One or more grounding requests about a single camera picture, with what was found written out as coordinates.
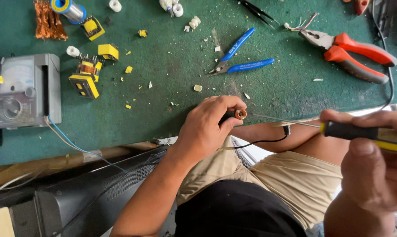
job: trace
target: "blue wire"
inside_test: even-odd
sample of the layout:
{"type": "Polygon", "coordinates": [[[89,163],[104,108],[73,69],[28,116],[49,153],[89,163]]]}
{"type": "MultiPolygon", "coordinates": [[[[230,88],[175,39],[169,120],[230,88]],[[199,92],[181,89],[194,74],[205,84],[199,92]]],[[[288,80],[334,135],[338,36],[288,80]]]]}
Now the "blue wire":
{"type": "Polygon", "coordinates": [[[119,167],[119,166],[116,165],[116,164],[112,164],[111,162],[107,161],[106,159],[104,159],[104,158],[101,157],[100,155],[98,155],[98,154],[96,154],[96,153],[93,153],[93,152],[85,151],[85,150],[81,149],[80,147],[74,145],[74,143],[72,143],[72,142],[70,141],[70,139],[68,139],[68,137],[64,134],[64,132],[62,132],[62,131],[56,126],[56,124],[54,123],[54,121],[51,120],[51,117],[50,117],[49,115],[48,115],[48,119],[49,119],[49,121],[52,123],[52,125],[53,125],[59,132],[61,132],[61,134],[67,139],[67,141],[68,141],[71,145],[73,145],[75,148],[80,149],[82,152],[93,154],[93,155],[99,157],[100,159],[104,160],[106,163],[111,164],[111,165],[117,167],[118,169],[122,170],[124,173],[130,174],[129,172],[127,172],[127,171],[124,170],[123,168],[119,167]]]}

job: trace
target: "solder wire spool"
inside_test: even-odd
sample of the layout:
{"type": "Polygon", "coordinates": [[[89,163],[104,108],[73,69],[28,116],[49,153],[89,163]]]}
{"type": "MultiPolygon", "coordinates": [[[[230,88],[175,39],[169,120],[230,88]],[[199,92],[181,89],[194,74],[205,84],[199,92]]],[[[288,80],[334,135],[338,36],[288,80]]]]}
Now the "solder wire spool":
{"type": "Polygon", "coordinates": [[[51,0],[51,7],[54,12],[66,16],[72,24],[79,24],[86,19],[86,9],[72,0],[51,0]]]}

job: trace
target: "workbench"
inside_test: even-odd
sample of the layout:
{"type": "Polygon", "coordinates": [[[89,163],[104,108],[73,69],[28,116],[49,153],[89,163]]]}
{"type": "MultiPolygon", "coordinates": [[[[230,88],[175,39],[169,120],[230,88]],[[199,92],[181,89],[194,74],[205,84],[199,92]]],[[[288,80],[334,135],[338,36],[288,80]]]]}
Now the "workbench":
{"type": "MultiPolygon", "coordinates": [[[[88,15],[95,16],[106,33],[94,41],[79,25],[61,16],[67,41],[34,37],[36,13],[33,0],[0,0],[0,57],[52,53],[60,57],[62,123],[58,127],[85,150],[136,143],[178,134],[188,112],[212,95],[237,95],[248,111],[285,119],[318,116],[324,108],[353,111],[385,104],[389,84],[361,81],[324,61],[322,52],[302,39],[298,32],[282,25],[268,25],[254,17],[237,0],[180,0],[184,15],[170,18],[157,0],[121,0],[122,11],[113,12],[108,0],[75,0],[88,15]],[[105,22],[109,16],[114,24],[105,22]],[[198,16],[196,30],[184,26],[198,16]],[[248,29],[255,33],[238,50],[229,65],[275,58],[275,63],[251,71],[209,77],[223,52],[248,29]],[[139,37],[138,30],[148,36],[139,37]],[[75,46],[83,55],[97,54],[99,44],[113,43],[120,60],[107,60],[96,87],[97,99],[81,98],[68,77],[78,60],[66,54],[75,46]],[[221,52],[215,47],[221,46],[221,52]],[[124,73],[132,66],[132,73],[124,73]],[[148,88],[149,81],[153,87],[148,88]],[[201,92],[193,85],[203,86],[201,92]]],[[[368,16],[354,15],[353,3],[341,0],[252,0],[281,24],[297,26],[300,17],[309,19],[319,13],[308,29],[330,35],[348,33],[357,41],[374,43],[376,31],[368,16]]],[[[397,57],[397,34],[387,39],[389,51],[397,57]]],[[[355,57],[367,66],[382,70],[365,57],[355,57]]],[[[397,103],[397,66],[392,69],[397,103]]],[[[249,116],[244,124],[269,122],[249,116]]],[[[26,162],[77,150],[62,142],[48,127],[3,131],[0,165],[26,162]]]]}

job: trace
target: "screwdriver shaft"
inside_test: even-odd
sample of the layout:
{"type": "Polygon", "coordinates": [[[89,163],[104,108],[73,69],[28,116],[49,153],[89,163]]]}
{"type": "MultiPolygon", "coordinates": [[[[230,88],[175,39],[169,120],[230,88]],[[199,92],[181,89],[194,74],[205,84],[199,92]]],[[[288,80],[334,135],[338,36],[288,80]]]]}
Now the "screwdriver shaft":
{"type": "Polygon", "coordinates": [[[255,114],[255,113],[253,113],[253,115],[254,115],[254,116],[258,116],[258,117],[268,118],[268,119],[271,118],[271,119],[275,119],[275,120],[279,120],[279,121],[290,122],[290,123],[295,123],[295,124],[301,124],[301,125],[305,125],[305,126],[320,128],[319,125],[315,125],[315,124],[306,124],[306,123],[301,123],[301,122],[297,122],[297,121],[293,121],[293,120],[286,120],[286,119],[281,119],[281,118],[275,118],[275,117],[270,117],[270,116],[265,116],[265,115],[259,115],[259,114],[255,114]]]}

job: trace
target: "beige shorts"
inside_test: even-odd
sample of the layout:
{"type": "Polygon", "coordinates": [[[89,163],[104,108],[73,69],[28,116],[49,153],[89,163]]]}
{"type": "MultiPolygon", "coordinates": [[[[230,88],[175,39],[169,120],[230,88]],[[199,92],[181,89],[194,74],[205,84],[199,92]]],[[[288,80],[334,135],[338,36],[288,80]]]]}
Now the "beige shorts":
{"type": "MultiPolygon", "coordinates": [[[[228,136],[222,147],[232,146],[228,136]]],[[[255,183],[274,193],[307,229],[323,221],[342,175],[339,166],[291,151],[270,155],[249,169],[234,150],[217,151],[187,174],[177,196],[178,206],[226,179],[255,183]]]]}

